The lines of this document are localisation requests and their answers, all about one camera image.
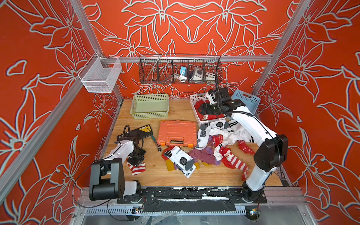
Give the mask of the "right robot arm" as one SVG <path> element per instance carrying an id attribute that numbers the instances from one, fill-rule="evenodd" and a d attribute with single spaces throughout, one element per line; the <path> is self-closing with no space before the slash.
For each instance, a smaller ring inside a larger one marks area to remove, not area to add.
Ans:
<path id="1" fill-rule="evenodd" d="M 287 160 L 288 138 L 278 135 L 259 121 L 240 99 L 232 99 L 226 88 L 208 91 L 205 96 L 209 103 L 199 108 L 202 115 L 231 116 L 254 139 L 259 146 L 254 154 L 255 167 L 242 187 L 242 197 L 254 201 L 264 189 L 271 173 Z"/>

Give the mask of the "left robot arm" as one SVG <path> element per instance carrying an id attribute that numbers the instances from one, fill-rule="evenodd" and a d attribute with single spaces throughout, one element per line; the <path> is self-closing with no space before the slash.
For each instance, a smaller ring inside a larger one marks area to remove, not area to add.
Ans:
<path id="1" fill-rule="evenodd" d="M 146 151 L 139 146 L 139 135 L 122 135 L 115 149 L 102 160 L 91 165 L 89 199 L 92 201 L 124 199 L 137 203 L 142 198 L 139 181 L 125 179 L 124 166 L 132 174 L 144 172 Z"/>

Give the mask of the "red christmas sock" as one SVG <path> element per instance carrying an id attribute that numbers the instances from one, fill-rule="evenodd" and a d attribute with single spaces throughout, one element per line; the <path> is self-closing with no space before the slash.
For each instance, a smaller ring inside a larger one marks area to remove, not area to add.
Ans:
<path id="1" fill-rule="evenodd" d="M 199 100 L 199 101 L 197 101 L 196 103 L 195 103 L 195 105 L 194 105 L 194 108 L 195 108 L 195 110 L 196 110 L 196 113 L 197 113 L 197 116 L 198 116 L 198 118 L 199 118 L 199 120 L 200 121 L 207 121 L 207 115 L 202 115 L 201 114 L 201 106 L 202 106 L 202 104 L 204 104 L 205 103 L 205 101 L 204 100 Z"/>

